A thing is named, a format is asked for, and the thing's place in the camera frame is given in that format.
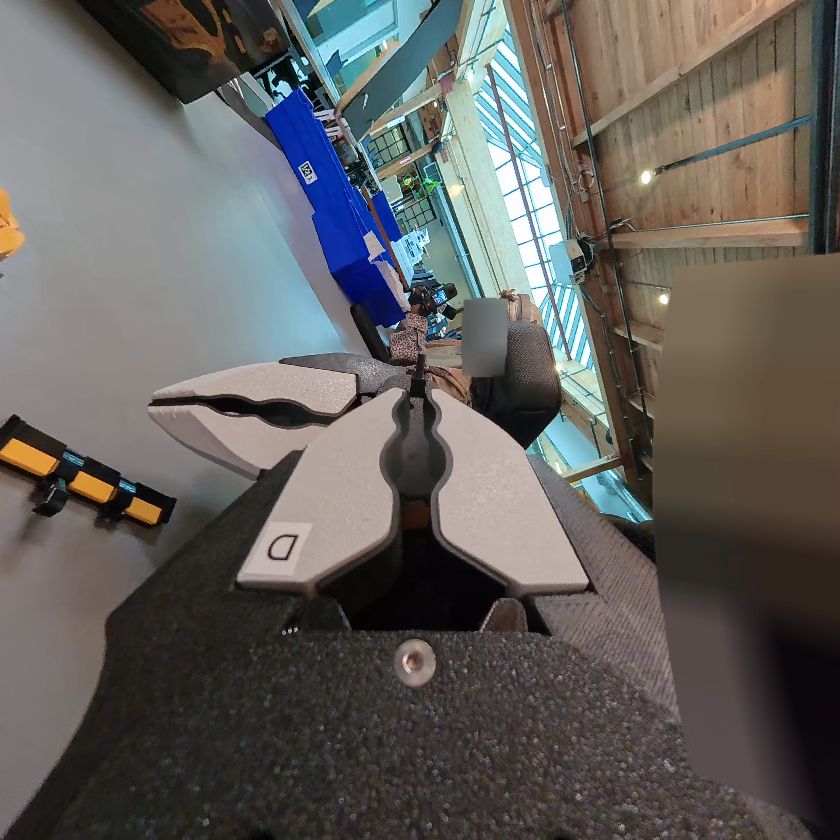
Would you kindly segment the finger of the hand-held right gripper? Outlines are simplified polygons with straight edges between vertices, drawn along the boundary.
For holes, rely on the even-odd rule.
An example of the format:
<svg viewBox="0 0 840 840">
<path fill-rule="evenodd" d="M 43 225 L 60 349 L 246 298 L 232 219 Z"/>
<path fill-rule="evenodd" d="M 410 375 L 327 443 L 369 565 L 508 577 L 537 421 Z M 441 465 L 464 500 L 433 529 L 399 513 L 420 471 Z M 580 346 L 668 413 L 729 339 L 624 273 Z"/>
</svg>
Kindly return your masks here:
<svg viewBox="0 0 840 840">
<path fill-rule="evenodd" d="M 341 401 L 155 401 L 150 417 L 192 452 L 254 479 L 309 446 Z"/>
<path fill-rule="evenodd" d="M 259 363 L 204 374 L 155 392 L 150 414 L 207 408 L 227 417 L 265 421 L 331 421 L 360 395 L 352 373 Z"/>
</svg>

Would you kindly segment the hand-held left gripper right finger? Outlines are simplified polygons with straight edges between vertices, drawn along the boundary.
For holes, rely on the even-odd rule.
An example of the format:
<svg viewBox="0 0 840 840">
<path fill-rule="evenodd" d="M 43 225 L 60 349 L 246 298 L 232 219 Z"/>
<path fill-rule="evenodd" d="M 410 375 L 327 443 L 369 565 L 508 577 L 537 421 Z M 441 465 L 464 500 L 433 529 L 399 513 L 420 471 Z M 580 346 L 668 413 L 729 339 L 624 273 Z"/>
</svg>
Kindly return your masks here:
<svg viewBox="0 0 840 840">
<path fill-rule="evenodd" d="M 525 450 L 453 396 L 428 396 L 445 455 L 431 497 L 435 537 L 510 596 L 583 592 L 589 577 Z"/>
</svg>

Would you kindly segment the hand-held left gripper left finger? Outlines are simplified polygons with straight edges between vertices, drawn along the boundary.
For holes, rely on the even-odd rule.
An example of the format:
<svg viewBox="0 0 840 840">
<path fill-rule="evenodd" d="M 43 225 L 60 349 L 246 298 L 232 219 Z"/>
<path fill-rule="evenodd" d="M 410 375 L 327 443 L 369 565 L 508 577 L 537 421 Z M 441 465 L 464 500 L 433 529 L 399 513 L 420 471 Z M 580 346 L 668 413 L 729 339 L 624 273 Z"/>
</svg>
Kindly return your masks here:
<svg viewBox="0 0 840 840">
<path fill-rule="evenodd" d="M 398 493 L 384 457 L 407 400 L 394 387 L 306 448 L 237 573 L 240 588 L 313 595 L 393 540 Z"/>
</svg>

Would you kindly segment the yellow black lego spoiler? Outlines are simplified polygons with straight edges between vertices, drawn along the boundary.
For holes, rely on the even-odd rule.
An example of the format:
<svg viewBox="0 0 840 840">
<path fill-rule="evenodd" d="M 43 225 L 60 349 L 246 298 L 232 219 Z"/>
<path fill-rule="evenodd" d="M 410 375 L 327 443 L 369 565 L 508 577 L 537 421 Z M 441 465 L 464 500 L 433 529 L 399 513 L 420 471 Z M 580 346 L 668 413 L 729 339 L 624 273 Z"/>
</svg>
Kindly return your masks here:
<svg viewBox="0 0 840 840">
<path fill-rule="evenodd" d="M 106 522 L 130 519 L 155 528 L 168 523 L 175 509 L 174 497 L 78 453 L 18 415 L 10 416 L 1 428 L 1 461 L 32 478 L 34 494 L 41 484 L 64 480 L 68 500 L 76 497 L 92 505 Z"/>
</svg>

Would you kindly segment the yellow lego car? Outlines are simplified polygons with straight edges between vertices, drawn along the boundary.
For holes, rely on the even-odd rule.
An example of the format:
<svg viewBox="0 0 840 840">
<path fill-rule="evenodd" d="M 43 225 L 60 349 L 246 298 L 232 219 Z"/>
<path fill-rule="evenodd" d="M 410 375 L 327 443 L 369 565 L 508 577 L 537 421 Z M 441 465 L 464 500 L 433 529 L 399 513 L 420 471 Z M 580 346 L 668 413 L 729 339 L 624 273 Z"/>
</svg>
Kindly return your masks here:
<svg viewBox="0 0 840 840">
<path fill-rule="evenodd" d="M 20 229 L 18 221 L 12 212 L 9 197 L 5 190 L 0 190 L 0 260 L 5 260 L 16 253 L 25 243 L 25 235 Z"/>
</svg>

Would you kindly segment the lego set box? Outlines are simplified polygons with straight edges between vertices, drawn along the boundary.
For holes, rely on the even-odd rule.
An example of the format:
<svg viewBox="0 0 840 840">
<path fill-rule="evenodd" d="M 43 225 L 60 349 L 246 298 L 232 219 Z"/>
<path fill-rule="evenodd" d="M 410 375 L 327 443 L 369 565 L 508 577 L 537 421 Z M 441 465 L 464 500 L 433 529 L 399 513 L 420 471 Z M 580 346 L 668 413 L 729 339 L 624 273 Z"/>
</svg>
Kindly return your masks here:
<svg viewBox="0 0 840 840">
<path fill-rule="evenodd" d="M 178 101 L 282 58 L 290 37 L 267 1 L 79 1 Z"/>
</svg>

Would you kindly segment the black office chair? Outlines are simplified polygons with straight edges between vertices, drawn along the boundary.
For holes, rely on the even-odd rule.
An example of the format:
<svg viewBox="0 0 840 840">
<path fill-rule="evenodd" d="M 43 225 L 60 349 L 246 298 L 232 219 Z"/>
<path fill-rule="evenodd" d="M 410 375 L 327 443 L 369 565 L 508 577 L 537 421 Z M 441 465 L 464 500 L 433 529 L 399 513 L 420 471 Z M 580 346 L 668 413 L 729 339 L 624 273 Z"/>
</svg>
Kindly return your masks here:
<svg viewBox="0 0 840 840">
<path fill-rule="evenodd" d="M 390 348 L 368 311 L 361 304 L 353 303 L 350 306 L 350 315 L 371 357 L 380 362 L 391 363 Z"/>
</svg>

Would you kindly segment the dark hanging acoustic panel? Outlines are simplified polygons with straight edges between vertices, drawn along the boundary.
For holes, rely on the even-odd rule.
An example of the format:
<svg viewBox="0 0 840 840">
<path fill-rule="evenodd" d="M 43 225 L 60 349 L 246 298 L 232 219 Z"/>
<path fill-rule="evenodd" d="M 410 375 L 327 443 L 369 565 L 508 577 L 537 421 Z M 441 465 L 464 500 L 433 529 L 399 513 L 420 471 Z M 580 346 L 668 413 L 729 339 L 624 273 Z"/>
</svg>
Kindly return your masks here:
<svg viewBox="0 0 840 840">
<path fill-rule="evenodd" d="M 408 40 L 389 49 L 343 96 L 337 115 L 357 141 L 386 114 L 456 32 L 461 1 L 436 2 Z"/>
</svg>

